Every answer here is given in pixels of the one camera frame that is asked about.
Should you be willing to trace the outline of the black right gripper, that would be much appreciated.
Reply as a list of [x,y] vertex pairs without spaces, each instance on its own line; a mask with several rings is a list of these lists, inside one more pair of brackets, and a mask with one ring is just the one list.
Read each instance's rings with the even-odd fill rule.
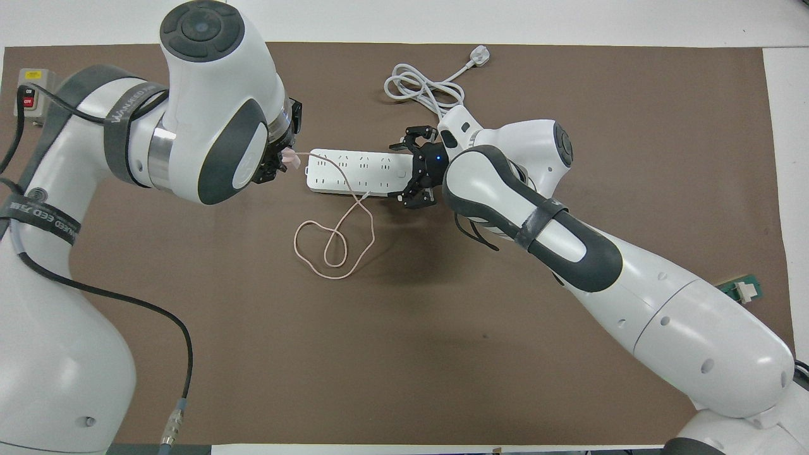
[[[417,138],[426,141],[417,145]],[[433,188],[441,185],[449,164],[447,150],[441,142],[434,142],[437,129],[432,126],[407,127],[399,142],[390,144],[392,152],[408,150],[413,153],[412,178],[404,190],[390,192],[388,196],[401,202],[407,209],[421,209],[437,203]]]

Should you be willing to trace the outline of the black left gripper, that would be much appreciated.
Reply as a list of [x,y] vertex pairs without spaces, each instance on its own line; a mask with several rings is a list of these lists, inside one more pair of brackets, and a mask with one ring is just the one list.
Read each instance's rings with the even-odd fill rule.
[[268,126],[265,166],[260,166],[255,170],[252,178],[255,184],[272,181],[279,172],[284,172],[284,166],[300,166],[300,156],[293,150],[300,130],[301,102],[293,98],[285,98],[280,113]]

